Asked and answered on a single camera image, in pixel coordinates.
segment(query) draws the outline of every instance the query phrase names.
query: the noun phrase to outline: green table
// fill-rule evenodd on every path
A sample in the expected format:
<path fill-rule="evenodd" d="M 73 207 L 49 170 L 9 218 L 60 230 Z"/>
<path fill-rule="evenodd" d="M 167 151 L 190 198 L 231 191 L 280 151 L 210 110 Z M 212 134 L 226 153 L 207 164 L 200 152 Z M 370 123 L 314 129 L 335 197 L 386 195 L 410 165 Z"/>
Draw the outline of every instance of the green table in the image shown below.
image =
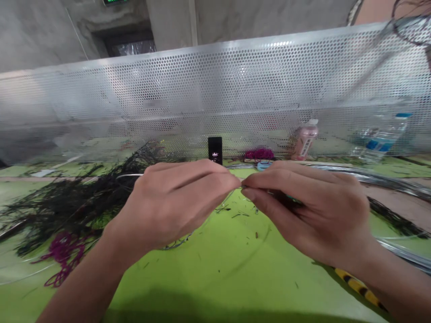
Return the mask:
<path fill-rule="evenodd" d="M 406 167 L 412 167 L 414 177 L 431 177 L 431 169 L 426 166 L 391 157 L 384 162 L 388 165 L 378 171 L 388 175 L 403 177 L 405 174 L 397 170 L 406 172 Z M 68 164 L 58 172 L 74 176 L 89 166 Z M 47 165 L 14 166 L 1 170 L 0 177 L 28 176 L 29 172 L 46 168 Z M 253 170 L 232 172 L 247 177 Z M 0 182 L 0 203 L 10 203 L 46 184 Z M 152 251 L 133 265 L 124 275 L 103 321 L 392 322 L 388 314 L 352 291 L 332 269 L 286 243 L 264 214 L 255 213 L 240 190 L 225 205 L 231 210 L 213 212 L 179 248 Z M 233 218 L 239 210 L 249 217 Z M 371 221 L 380 234 L 393 234 L 379 219 Z M 18 239 L 0 244 L 0 284 L 50 267 L 0 285 L 1 322 L 34 322 L 55 292 L 43 284 L 60 268 L 52 261 L 33 265 L 22 262 L 11 250 Z"/>

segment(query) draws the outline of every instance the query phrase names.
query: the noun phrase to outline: bottle cap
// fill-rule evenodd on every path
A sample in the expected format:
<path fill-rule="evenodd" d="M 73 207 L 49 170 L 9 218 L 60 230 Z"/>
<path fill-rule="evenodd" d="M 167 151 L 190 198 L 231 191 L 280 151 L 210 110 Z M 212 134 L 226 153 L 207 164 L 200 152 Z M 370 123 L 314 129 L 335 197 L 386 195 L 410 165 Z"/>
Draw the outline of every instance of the bottle cap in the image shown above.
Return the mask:
<path fill-rule="evenodd" d="M 310 119 L 308 121 L 308 124 L 311 124 L 312 126 L 315 126 L 315 125 L 318 124 L 318 122 L 319 122 L 319 119 Z"/>
<path fill-rule="evenodd" d="M 397 118 L 408 118 L 411 117 L 412 113 L 397 113 L 396 117 Z"/>

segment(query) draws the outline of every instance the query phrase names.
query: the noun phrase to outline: fingernail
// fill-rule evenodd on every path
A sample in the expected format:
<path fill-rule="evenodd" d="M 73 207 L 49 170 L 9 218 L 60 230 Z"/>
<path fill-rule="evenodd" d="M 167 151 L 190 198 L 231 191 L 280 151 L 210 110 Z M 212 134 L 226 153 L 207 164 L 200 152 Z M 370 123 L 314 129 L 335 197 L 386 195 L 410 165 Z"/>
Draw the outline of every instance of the fingernail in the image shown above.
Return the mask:
<path fill-rule="evenodd" d="M 255 199 L 255 193 L 253 192 L 253 190 L 251 188 L 243 188 L 241 193 L 248 198 L 249 200 L 254 200 Z"/>

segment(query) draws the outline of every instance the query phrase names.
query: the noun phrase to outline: pink yarn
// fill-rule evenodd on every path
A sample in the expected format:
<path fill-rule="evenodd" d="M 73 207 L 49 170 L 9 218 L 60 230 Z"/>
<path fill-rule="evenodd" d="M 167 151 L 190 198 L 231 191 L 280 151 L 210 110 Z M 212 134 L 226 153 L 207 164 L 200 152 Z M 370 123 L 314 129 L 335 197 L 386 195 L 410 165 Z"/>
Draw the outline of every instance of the pink yarn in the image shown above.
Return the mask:
<path fill-rule="evenodd" d="M 262 160 L 273 159 L 274 153 L 271 149 L 261 148 L 247 151 L 244 157 L 245 159 L 255 159 L 257 162 L 260 162 Z"/>
<path fill-rule="evenodd" d="M 79 265 L 85 252 L 85 241 L 90 236 L 79 239 L 77 236 L 72 235 L 66 231 L 60 232 L 56 235 L 54 240 L 49 246 L 49 253 L 40 257 L 38 261 L 32 263 L 38 263 L 43 260 L 53 258 L 58 262 L 62 269 L 47 280 L 45 287 L 53 286 L 60 287 L 64 280 L 69 276 L 69 274 Z M 76 256 L 69 261 L 74 252 L 78 252 Z"/>

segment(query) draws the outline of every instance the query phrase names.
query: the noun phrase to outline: yellow and black tool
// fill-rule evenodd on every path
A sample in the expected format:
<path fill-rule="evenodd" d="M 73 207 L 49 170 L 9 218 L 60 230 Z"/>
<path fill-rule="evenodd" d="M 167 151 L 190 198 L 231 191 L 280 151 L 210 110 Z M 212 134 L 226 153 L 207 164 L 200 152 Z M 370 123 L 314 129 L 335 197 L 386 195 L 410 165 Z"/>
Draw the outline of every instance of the yellow and black tool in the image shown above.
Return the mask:
<path fill-rule="evenodd" d="M 363 296 L 367 301 L 381 308 L 382 310 L 387 312 L 387 309 L 383 306 L 383 304 L 378 300 L 378 298 L 374 295 L 372 291 L 370 291 L 361 281 L 357 280 L 355 277 L 350 275 L 348 272 L 334 268 L 335 273 L 344 280 L 355 292 L 359 295 Z"/>

